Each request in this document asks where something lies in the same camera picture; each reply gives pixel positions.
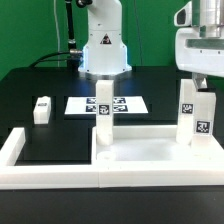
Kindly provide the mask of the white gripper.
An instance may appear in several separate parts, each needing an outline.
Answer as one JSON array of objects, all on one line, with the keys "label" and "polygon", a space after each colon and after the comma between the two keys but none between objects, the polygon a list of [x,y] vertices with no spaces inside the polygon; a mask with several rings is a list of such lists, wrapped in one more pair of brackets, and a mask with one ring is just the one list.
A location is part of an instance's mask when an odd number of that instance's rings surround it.
[{"label": "white gripper", "polygon": [[207,88],[206,75],[224,78],[224,0],[190,0],[175,13],[174,25],[177,67],[194,72],[196,90]]}]

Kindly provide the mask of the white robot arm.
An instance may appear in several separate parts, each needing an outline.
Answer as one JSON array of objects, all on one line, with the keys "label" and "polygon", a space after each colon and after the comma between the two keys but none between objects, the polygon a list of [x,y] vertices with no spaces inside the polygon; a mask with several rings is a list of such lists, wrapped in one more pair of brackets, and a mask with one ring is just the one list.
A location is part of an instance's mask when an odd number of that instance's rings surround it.
[{"label": "white robot arm", "polygon": [[[131,69],[122,42],[119,0],[76,0],[88,10],[88,41],[78,70],[114,76]],[[194,77],[224,78],[224,0],[190,0],[174,15],[175,61]]]}]

